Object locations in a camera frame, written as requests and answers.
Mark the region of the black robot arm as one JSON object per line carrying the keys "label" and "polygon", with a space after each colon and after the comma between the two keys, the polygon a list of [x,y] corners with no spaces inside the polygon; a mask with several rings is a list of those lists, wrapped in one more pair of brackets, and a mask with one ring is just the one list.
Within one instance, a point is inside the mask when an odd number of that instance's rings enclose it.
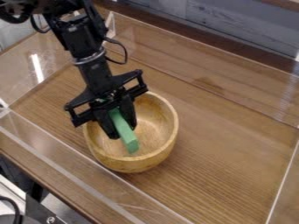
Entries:
{"label": "black robot arm", "polygon": [[110,73],[108,64],[113,60],[102,43],[116,41],[108,37],[105,20],[92,0],[0,0],[0,19],[6,23],[31,22],[35,15],[44,17],[85,82],[84,91],[64,106],[72,124],[96,121],[106,136],[118,139],[109,113],[117,109],[129,127],[136,127],[133,101],[148,91],[142,71]]}

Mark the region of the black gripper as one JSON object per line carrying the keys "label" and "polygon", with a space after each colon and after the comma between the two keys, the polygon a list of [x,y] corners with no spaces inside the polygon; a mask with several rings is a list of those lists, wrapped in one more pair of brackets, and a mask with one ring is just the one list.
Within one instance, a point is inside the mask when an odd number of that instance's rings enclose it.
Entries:
{"label": "black gripper", "polygon": [[85,89],[64,106],[69,112],[74,127],[88,121],[97,121],[109,139],[118,139],[117,129],[108,111],[118,109],[129,128],[136,128],[136,110],[133,101],[148,90],[142,80],[142,71],[113,75],[105,56],[90,61],[74,63],[85,82]]}

